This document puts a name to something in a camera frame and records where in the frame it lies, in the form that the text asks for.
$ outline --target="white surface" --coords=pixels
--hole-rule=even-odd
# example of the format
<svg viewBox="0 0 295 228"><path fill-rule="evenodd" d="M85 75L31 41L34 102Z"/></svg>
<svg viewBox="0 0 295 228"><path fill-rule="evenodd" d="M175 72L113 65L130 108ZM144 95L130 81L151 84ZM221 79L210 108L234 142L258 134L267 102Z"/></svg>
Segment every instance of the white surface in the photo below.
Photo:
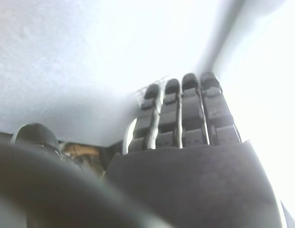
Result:
<svg viewBox="0 0 295 228"><path fill-rule="evenodd" d="M166 75L202 71L235 0L0 0L0 132L109 146Z"/></svg>
<svg viewBox="0 0 295 228"><path fill-rule="evenodd" d="M244 7L214 72L242 139L295 218L295 0L264 3Z"/></svg>

